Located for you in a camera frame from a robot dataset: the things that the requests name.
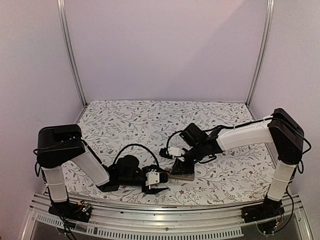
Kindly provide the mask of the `white remote control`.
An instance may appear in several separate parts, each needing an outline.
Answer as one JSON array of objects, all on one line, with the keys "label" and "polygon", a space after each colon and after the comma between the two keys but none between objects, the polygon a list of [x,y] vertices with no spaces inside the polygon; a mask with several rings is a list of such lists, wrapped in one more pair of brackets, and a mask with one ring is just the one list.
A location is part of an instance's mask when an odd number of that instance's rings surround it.
[{"label": "white remote control", "polygon": [[168,174],[169,179],[180,180],[180,181],[189,181],[192,182],[195,180],[195,174],[181,174],[181,175],[173,175]]}]

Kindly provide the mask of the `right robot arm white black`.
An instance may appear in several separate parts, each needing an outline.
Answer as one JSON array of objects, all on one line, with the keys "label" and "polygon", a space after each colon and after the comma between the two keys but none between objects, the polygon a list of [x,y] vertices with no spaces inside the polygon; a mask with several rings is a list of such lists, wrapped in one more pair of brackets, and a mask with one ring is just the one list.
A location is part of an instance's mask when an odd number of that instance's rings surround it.
[{"label": "right robot arm white black", "polygon": [[170,173],[174,176],[192,175],[195,164],[203,158],[215,156],[237,147],[273,143],[278,163],[267,191],[265,202],[259,206],[262,218],[269,218],[278,210],[278,202],[290,184],[291,178],[307,153],[304,144],[312,146],[304,130],[282,108],[262,119],[236,126],[218,125],[211,130],[201,130],[194,123],[180,131],[179,136],[191,148],[182,153],[171,153],[175,162]]}]

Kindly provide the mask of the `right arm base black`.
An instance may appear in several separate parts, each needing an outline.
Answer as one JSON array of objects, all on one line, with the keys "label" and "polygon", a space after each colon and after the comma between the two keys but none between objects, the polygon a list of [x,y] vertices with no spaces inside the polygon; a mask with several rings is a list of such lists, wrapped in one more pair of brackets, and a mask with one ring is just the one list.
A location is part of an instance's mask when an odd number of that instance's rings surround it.
[{"label": "right arm base black", "polygon": [[284,213],[285,210],[281,200],[271,200],[266,196],[262,203],[243,207],[241,218],[244,219],[245,223],[251,223],[274,218]]}]

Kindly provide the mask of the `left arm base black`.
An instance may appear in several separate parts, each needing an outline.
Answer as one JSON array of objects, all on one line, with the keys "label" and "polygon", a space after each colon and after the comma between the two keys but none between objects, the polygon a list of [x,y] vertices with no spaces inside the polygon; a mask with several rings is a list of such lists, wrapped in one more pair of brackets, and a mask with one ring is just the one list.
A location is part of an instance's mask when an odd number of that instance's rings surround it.
[{"label": "left arm base black", "polygon": [[70,202],[69,199],[64,202],[51,201],[48,213],[63,219],[88,223],[92,214],[92,205],[84,200],[77,203]]}]

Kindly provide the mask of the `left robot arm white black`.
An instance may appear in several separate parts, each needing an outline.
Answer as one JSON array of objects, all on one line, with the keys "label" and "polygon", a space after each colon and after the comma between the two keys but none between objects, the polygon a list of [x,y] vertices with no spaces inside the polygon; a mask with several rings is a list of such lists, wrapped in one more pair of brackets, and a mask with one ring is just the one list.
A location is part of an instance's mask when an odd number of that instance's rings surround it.
[{"label": "left robot arm white black", "polygon": [[133,155],[117,157],[110,166],[93,151],[82,138],[77,124],[43,127],[37,135],[36,171],[42,174],[48,187],[50,200],[63,216],[74,213],[74,205],[69,201],[62,166],[72,162],[79,167],[101,192],[115,192],[121,186],[140,187],[147,195],[155,195],[162,188],[156,185],[168,182],[168,172],[159,163],[143,168]]}]

